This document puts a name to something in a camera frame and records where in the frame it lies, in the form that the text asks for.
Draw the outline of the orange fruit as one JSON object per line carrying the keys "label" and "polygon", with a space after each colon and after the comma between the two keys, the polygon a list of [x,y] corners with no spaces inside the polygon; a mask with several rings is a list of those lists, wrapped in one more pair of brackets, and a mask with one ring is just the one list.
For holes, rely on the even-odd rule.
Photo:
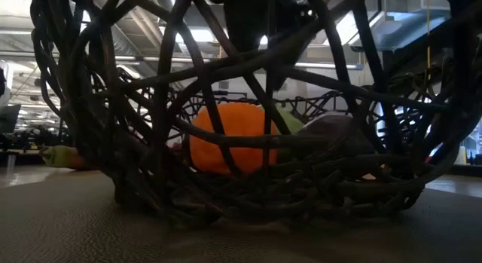
{"label": "orange fruit", "polygon": [[[218,104],[217,109],[226,136],[264,135],[265,113],[263,109],[242,102]],[[188,141],[191,162],[197,169],[222,176],[233,174],[219,145],[196,136],[189,136]],[[247,176],[262,168],[263,150],[260,148],[231,147],[229,152],[234,165],[242,176]]]}

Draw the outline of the dark woven wicker basket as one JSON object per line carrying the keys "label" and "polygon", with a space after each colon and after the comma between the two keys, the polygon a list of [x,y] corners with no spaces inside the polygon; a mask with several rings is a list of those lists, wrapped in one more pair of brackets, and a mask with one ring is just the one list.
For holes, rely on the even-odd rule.
{"label": "dark woven wicker basket", "polygon": [[[450,18],[392,63],[380,59],[366,0],[309,0],[317,19],[274,44],[275,0],[264,0],[264,36],[239,52],[224,0],[32,0],[32,41],[42,87],[60,100],[82,157],[114,184],[121,206],[204,225],[317,216],[383,216],[415,204],[446,173],[482,117],[482,0],[448,0]],[[316,37],[294,66],[296,41]],[[226,136],[218,104],[264,110],[263,136]],[[320,136],[290,133],[276,105],[308,124],[352,117],[374,154],[304,151]],[[221,147],[231,176],[191,162],[189,136]],[[260,148],[242,176],[231,147]]]}

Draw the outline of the single dark red onion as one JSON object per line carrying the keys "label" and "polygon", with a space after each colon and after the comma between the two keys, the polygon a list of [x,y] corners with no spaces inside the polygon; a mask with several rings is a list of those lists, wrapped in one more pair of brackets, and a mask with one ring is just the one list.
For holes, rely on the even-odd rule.
{"label": "single dark red onion", "polygon": [[[305,124],[296,135],[312,135],[320,136],[321,142],[310,146],[304,152],[314,154],[323,152],[328,146],[345,134],[350,126],[351,116],[335,113],[321,115]],[[368,141],[363,132],[356,127],[354,130],[347,132],[347,138],[340,144],[339,148],[332,153],[334,156],[354,156],[359,154],[374,154],[375,149]]]}

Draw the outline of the grey monitor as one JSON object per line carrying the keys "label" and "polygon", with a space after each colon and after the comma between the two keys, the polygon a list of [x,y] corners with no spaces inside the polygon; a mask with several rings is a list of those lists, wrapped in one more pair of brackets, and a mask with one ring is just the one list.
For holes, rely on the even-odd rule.
{"label": "grey monitor", "polygon": [[13,133],[21,105],[0,107],[0,133]]}

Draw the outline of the round grey placemat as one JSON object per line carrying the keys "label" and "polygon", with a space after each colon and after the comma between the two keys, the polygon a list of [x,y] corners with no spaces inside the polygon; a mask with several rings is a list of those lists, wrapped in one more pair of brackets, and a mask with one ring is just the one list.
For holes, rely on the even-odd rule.
{"label": "round grey placemat", "polygon": [[0,188],[0,263],[482,263],[482,198],[427,190],[393,219],[177,230],[102,175]]}

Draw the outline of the light green apple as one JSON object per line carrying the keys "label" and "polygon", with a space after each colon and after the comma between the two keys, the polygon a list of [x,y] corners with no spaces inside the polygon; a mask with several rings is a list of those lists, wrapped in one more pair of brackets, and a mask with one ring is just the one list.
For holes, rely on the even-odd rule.
{"label": "light green apple", "polygon": [[276,105],[276,109],[280,113],[290,133],[296,133],[304,126],[304,123],[302,121],[298,120],[290,112],[287,112],[286,110],[284,110],[284,108],[281,107],[281,105]]}

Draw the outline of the yellow-red fruit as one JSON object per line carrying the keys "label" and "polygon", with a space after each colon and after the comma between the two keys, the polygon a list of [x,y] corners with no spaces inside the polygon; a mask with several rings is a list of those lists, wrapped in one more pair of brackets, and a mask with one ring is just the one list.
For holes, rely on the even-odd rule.
{"label": "yellow-red fruit", "polygon": [[87,170],[89,165],[74,147],[65,145],[45,146],[38,153],[49,167]]}

